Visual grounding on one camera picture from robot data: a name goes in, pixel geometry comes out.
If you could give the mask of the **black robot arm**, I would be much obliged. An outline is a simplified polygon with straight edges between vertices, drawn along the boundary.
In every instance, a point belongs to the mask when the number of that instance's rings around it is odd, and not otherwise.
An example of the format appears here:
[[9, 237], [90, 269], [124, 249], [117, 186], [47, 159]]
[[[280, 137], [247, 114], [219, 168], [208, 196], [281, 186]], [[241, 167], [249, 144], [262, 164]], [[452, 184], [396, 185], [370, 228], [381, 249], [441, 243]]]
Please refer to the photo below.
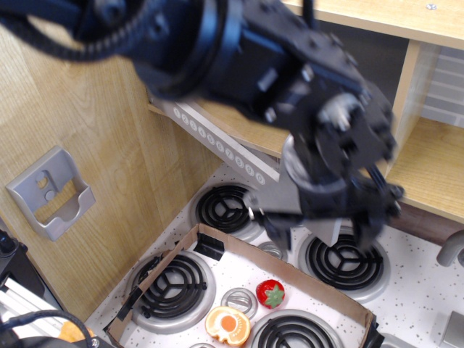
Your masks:
[[280, 1], [3, 1], [1, 24], [72, 62], [128, 58], [159, 99], [202, 97], [289, 132], [277, 184], [244, 197], [280, 247], [292, 227], [348, 218], [361, 250], [400, 212], [377, 168], [393, 155], [392, 106], [337, 37]]

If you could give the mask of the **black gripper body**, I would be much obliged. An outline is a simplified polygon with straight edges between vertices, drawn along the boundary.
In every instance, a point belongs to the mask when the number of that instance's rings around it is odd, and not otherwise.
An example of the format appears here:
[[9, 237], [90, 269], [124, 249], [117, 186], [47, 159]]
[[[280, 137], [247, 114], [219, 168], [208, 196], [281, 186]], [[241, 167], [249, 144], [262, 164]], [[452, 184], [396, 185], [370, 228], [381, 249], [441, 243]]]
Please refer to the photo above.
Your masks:
[[324, 181], [316, 183], [298, 157], [294, 139], [288, 137], [282, 148], [278, 181], [249, 191], [244, 203], [250, 218], [268, 230], [349, 218], [361, 228], [377, 232], [400, 214], [399, 200], [405, 190], [387, 183], [375, 165], [368, 172], [368, 177], [355, 171], [337, 178], [323, 168], [319, 174]]

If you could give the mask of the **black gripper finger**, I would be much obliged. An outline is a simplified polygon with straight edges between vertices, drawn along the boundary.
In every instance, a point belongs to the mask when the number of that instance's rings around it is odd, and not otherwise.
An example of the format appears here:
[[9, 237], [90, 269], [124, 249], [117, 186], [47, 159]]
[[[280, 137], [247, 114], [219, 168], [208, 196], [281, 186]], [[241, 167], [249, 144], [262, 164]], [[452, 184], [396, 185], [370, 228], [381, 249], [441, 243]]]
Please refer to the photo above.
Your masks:
[[352, 218], [355, 243], [362, 252], [368, 251], [384, 227], [384, 220], [367, 212], [357, 213]]
[[266, 215], [263, 224], [268, 237], [279, 249], [291, 249], [290, 225], [285, 219]]

